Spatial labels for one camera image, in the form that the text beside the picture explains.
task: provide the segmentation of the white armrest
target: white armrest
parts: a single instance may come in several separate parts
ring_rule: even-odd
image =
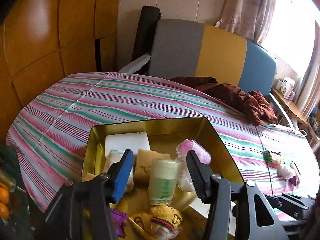
[[[136,60],[130,62],[127,66],[124,66],[122,69],[120,69],[119,73],[133,74],[139,69],[141,69],[143,65],[148,63],[150,58],[151,56],[148,54],[142,55],[141,57],[138,57]]]
[[[294,130],[293,124],[289,118],[289,116],[287,115],[287,113],[284,111],[284,109],[282,108],[282,106],[280,105],[280,103],[278,102],[278,100],[273,96],[273,94],[269,94],[271,101],[279,108],[280,111],[280,115],[287,120],[287,122],[289,123],[289,126],[291,129]]]

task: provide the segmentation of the blue headboard panel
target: blue headboard panel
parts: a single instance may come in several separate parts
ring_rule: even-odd
[[[269,95],[276,73],[276,60],[263,48],[247,40],[247,52],[238,87]]]

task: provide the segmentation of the brown blanket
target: brown blanket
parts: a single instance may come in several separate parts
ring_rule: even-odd
[[[227,105],[244,113],[254,126],[278,124],[278,118],[260,91],[245,93],[234,85],[218,84],[212,77],[176,77],[170,80],[223,100]]]

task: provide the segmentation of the curtain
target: curtain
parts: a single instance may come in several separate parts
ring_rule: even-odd
[[[261,44],[267,36],[276,0],[227,0],[216,27]]]
[[[304,116],[309,116],[320,100],[320,27],[316,23],[315,44],[310,64],[302,79],[296,105]]]

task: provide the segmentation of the black cable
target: black cable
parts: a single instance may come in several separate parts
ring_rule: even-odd
[[[258,131],[257,127],[255,127],[255,128],[256,128],[257,134],[258,134],[258,136],[259,136],[260,143],[261,143],[261,145],[262,145],[263,155],[265,155],[265,154],[266,154],[266,153],[265,153],[265,147],[263,146],[263,143],[262,143],[262,140],[261,140],[261,137],[260,137],[260,134],[259,134],[259,131]],[[270,178],[271,193],[272,193],[272,195],[273,195],[273,188],[272,188],[272,181],[271,181],[271,174],[270,174],[270,169],[269,169],[268,160],[266,160],[266,162],[267,162],[267,167],[268,167],[268,172],[269,172],[269,178]]]

